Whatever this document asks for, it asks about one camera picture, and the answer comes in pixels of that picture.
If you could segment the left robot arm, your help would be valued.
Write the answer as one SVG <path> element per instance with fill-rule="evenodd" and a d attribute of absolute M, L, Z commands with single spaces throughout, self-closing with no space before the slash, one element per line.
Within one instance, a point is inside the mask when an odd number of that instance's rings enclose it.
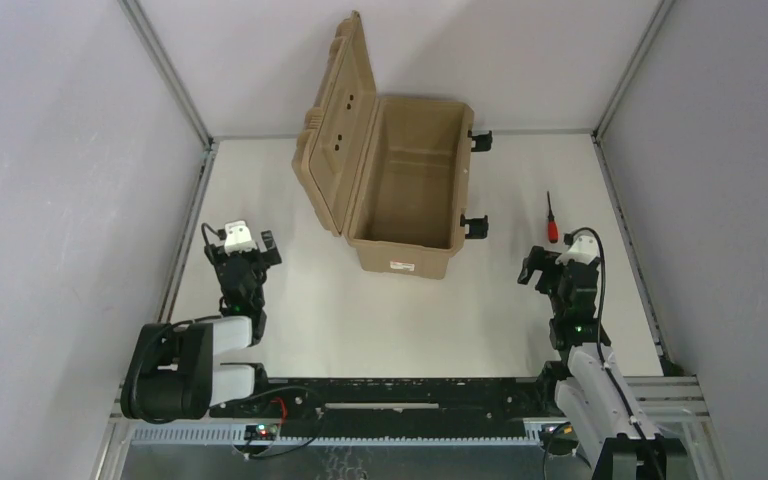
<path fill-rule="evenodd" d="M 267 323 L 264 285 L 282 258 L 272 231 L 255 240 L 242 221 L 204 242 L 219 286 L 217 311 L 140 330 L 120 394 L 125 417 L 152 424 L 199 419 L 216 405 L 254 391 L 255 369 L 221 365 L 218 356 L 257 345 Z"/>

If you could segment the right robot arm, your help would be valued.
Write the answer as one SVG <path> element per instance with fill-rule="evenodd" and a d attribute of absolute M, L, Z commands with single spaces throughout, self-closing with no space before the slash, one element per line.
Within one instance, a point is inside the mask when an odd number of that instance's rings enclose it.
<path fill-rule="evenodd" d="M 545 364 L 556 407 L 578 439 L 594 479 L 688 479 L 691 459 L 665 436 L 633 395 L 601 322 L 601 254 L 592 237 L 563 253 L 535 246 L 517 281 L 536 283 L 552 309 L 549 339 L 559 358 Z"/>

